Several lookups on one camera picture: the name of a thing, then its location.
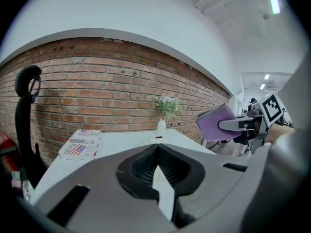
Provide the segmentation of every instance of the chair backrest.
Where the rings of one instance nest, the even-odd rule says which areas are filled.
[[[35,95],[31,94],[32,88],[29,91],[29,82],[32,79],[40,83],[41,69],[37,66],[25,67],[20,71],[15,82],[15,89],[20,96],[16,111],[15,111],[15,127],[19,146],[19,154],[22,158],[28,179],[35,188],[47,167],[41,160],[39,147],[36,144],[36,152],[34,153],[31,147],[30,139],[30,110],[31,104],[35,101],[35,97],[39,93],[40,85]]]
[[[241,132],[223,130],[218,127],[220,121],[232,119],[236,119],[236,116],[227,103],[212,110],[199,113],[195,117],[203,138],[208,142],[229,140],[240,136]]]

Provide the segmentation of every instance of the brick wall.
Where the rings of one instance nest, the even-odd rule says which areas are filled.
[[[178,97],[182,110],[166,120],[202,141],[194,116],[228,102],[215,82],[177,59],[142,45],[101,38],[51,42],[15,57],[0,69],[0,130],[17,142],[14,88],[29,64],[42,69],[41,91],[31,111],[32,144],[50,164],[76,129],[154,130],[161,117],[154,96]]]

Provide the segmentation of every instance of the flower vase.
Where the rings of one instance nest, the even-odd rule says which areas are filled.
[[[166,129],[165,120],[160,119],[160,121],[157,124],[157,135],[158,136],[164,135],[165,129]]]

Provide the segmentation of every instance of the fluorescent light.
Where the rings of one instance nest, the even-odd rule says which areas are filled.
[[[281,9],[280,9],[280,2],[279,0],[270,0],[271,5],[272,5],[272,12],[273,14],[280,14]]]

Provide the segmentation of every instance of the red object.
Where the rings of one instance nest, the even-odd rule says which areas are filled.
[[[11,140],[11,138],[6,134],[2,133],[0,134],[0,151],[9,147],[15,146],[15,143]],[[12,158],[11,156],[4,156],[7,164],[10,166],[12,171],[17,171],[18,166],[16,164],[16,161],[18,160],[19,156],[17,153],[14,153],[14,157]]]

